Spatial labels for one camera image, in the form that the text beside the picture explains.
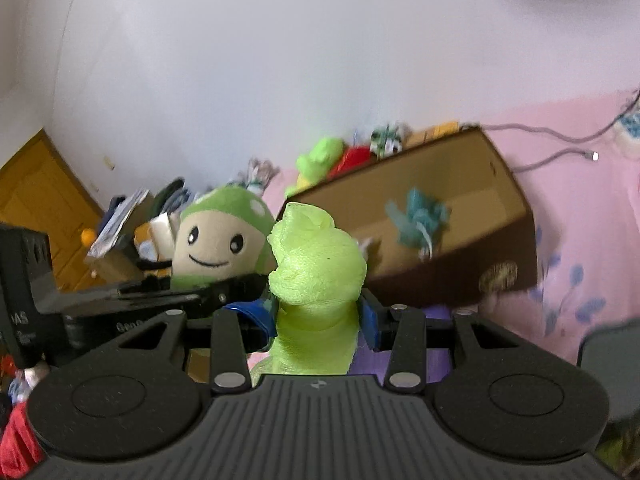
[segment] stuffed toy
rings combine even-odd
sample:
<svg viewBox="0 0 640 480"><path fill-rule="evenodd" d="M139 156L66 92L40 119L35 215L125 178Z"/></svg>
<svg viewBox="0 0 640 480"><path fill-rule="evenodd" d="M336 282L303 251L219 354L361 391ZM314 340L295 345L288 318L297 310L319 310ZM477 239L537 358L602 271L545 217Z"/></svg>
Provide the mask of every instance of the stuffed toy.
<svg viewBox="0 0 640 480"><path fill-rule="evenodd" d="M327 180L332 179L345 171L375 160L376 157L369 151L368 146L351 146L345 150L338 163L327 173L326 178Z"/></svg>
<svg viewBox="0 0 640 480"><path fill-rule="evenodd" d="M305 155L300 155L296 168L300 174L295 186L286 190L287 197L318 184L329 170L338 162L344 153L344 141L335 137L320 139L314 148Z"/></svg>
<svg viewBox="0 0 640 480"><path fill-rule="evenodd" d="M357 347L356 300L367 273L356 240L323 209L289 202L269 243L278 262L269 274L280 307L278 337L252 369L252 382L261 374L346 374Z"/></svg>
<svg viewBox="0 0 640 480"><path fill-rule="evenodd" d="M386 156L395 155L402 151L402 140L409 128L405 124L388 124L376 128L371 134L370 151L378 160Z"/></svg>
<svg viewBox="0 0 640 480"><path fill-rule="evenodd" d="M449 121L448 123L441 123L437 126L427 128L426 130L419 130L416 132L410 132L402 140L402 148L404 150L412 148L414 146L420 146L430 140L439 139L451 134L456 134L460 130L460 124L457 121Z"/></svg>
<svg viewBox="0 0 640 480"><path fill-rule="evenodd" d="M172 288L189 288L274 268L266 204L239 186L220 187L188 206L172 261Z"/></svg>
<svg viewBox="0 0 640 480"><path fill-rule="evenodd" d="M254 195L262 196L271 179L278 174L280 168L276 168L270 160L258 158L249 159L247 171L241 171L229 184L241 186L251 191Z"/></svg>

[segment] green mushroom plush toy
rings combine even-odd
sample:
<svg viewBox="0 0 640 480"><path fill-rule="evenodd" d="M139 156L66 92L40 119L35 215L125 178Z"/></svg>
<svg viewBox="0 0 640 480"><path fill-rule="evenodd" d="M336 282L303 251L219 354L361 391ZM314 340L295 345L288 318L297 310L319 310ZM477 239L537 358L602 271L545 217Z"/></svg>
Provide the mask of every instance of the green mushroom plush toy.
<svg viewBox="0 0 640 480"><path fill-rule="evenodd" d="M273 225L266 204L243 187L220 187L197 199L180 215L172 288L268 274L275 266L267 243Z"/></svg>

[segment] ribbed black surface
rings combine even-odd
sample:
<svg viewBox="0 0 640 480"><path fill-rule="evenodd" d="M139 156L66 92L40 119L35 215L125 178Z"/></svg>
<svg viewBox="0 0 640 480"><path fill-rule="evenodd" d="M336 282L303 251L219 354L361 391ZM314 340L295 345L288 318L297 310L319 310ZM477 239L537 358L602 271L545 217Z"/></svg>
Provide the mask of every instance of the ribbed black surface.
<svg viewBox="0 0 640 480"><path fill-rule="evenodd" d="M501 463L452 439L416 397L373 377L266 377L221 397L187 437L115 465L50 458L31 480L611 480L589 455L557 465Z"/></svg>

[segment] white wall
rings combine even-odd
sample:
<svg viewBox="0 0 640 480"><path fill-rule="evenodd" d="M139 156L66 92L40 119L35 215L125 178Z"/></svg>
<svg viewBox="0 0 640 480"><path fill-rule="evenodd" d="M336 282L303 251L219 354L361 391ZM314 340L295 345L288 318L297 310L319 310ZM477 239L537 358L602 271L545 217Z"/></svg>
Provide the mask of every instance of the white wall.
<svg viewBox="0 0 640 480"><path fill-rule="evenodd" d="M20 44L20 81L104 205L252 155L292 165L366 123L629 88L640 0L29 0Z"/></svg>
<svg viewBox="0 0 640 480"><path fill-rule="evenodd" d="M0 98L15 83L18 47L16 18L17 0L0 0Z"/></svg>
<svg viewBox="0 0 640 480"><path fill-rule="evenodd" d="M0 167L43 125L28 92L16 83L21 1L0 0Z"/></svg>
<svg viewBox="0 0 640 480"><path fill-rule="evenodd" d="M42 129L33 102L16 84L0 98L0 168Z"/></svg>

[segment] plush toy eye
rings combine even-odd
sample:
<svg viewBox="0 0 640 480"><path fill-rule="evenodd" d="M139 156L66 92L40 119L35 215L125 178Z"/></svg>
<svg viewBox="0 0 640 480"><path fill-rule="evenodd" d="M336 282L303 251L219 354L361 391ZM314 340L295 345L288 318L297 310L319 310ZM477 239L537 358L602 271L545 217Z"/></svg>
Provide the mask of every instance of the plush toy eye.
<svg viewBox="0 0 640 480"><path fill-rule="evenodd" d="M244 238L242 238L242 235L236 235L233 238L231 238L229 249L231 249L231 252L233 254L238 254L240 251L242 251L243 246L244 246Z"/></svg>
<svg viewBox="0 0 640 480"><path fill-rule="evenodd" d="M194 227L191 230L191 232L189 233L189 237L187 238L189 245L193 245L194 243L196 243L199 234L200 232L198 231L198 226Z"/></svg>

